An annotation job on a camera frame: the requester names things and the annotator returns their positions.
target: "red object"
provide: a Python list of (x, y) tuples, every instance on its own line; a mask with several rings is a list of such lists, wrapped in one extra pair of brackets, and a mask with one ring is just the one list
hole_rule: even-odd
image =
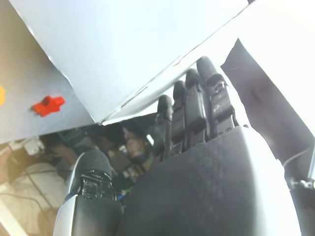
[(60, 111), (60, 106), (64, 103), (63, 97), (52, 98), (51, 96), (47, 96), (42, 102), (35, 104), (33, 110), (44, 117), (52, 112)]

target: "robotic hand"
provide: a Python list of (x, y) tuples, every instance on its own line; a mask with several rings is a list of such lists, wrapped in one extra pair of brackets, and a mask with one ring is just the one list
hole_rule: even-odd
[(173, 106), (167, 96), (159, 100), (160, 162), (139, 178), (124, 214), (110, 191), (108, 160), (94, 163), (97, 155), (86, 153), (55, 236), (301, 234), (284, 170), (251, 128), (235, 89), (208, 58), (196, 65), (185, 83), (176, 82)]

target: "person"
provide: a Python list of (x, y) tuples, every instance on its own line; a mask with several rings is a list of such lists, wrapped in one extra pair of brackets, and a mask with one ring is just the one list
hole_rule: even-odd
[[(76, 156), (64, 145), (52, 147), (71, 166)], [(64, 202), (67, 185), (49, 163), (28, 166), (12, 184), (8, 182), (9, 148), (0, 153), (0, 200), (9, 208), (21, 227), (32, 236), (50, 236), (59, 207)]]

